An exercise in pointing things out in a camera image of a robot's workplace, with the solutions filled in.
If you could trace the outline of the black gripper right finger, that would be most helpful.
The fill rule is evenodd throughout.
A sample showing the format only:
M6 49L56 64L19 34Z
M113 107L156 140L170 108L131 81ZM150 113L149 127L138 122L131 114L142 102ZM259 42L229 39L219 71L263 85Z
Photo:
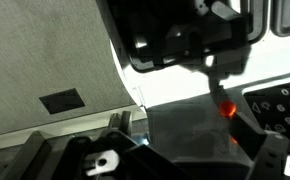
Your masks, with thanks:
M245 180L290 180L290 140L263 130L242 112L230 120L230 135L252 160Z

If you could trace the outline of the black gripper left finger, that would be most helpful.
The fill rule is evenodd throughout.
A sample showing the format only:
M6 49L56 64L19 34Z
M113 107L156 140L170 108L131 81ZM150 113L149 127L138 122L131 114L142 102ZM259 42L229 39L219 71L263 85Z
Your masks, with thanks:
M70 139L48 180L194 180L151 147L135 142L131 125L129 111L114 113L97 139ZM42 134L33 132L0 180L34 180L51 150Z

